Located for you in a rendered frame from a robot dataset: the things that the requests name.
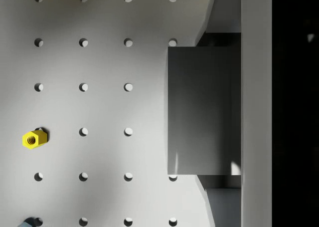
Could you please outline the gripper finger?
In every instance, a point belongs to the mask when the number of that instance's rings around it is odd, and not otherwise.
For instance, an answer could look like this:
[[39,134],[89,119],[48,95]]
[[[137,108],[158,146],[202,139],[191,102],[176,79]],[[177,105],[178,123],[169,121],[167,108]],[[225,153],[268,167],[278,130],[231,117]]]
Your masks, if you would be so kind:
[[241,176],[197,175],[208,227],[241,227]]
[[197,46],[234,46],[241,41],[241,0],[214,0]]

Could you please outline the grey cube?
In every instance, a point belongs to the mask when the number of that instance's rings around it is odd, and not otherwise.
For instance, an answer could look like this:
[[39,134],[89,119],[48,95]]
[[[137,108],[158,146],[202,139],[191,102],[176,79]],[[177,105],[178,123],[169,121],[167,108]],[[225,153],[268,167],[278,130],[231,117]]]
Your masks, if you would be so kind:
[[169,48],[167,171],[241,174],[240,46]]

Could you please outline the small white bottle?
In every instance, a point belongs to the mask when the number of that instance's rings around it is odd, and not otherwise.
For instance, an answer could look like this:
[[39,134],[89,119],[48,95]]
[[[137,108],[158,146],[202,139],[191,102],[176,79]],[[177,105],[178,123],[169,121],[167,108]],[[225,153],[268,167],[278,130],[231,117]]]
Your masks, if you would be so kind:
[[24,222],[19,224],[17,227],[38,227],[38,224],[35,218],[27,218],[24,220]]

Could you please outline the yellow hex nut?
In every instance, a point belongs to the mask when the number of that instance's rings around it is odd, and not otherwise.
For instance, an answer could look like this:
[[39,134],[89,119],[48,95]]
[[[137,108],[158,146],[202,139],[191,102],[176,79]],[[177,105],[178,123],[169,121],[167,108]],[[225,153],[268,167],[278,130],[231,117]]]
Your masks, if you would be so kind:
[[28,149],[40,147],[48,142],[47,133],[42,130],[30,131],[22,136],[22,145]]

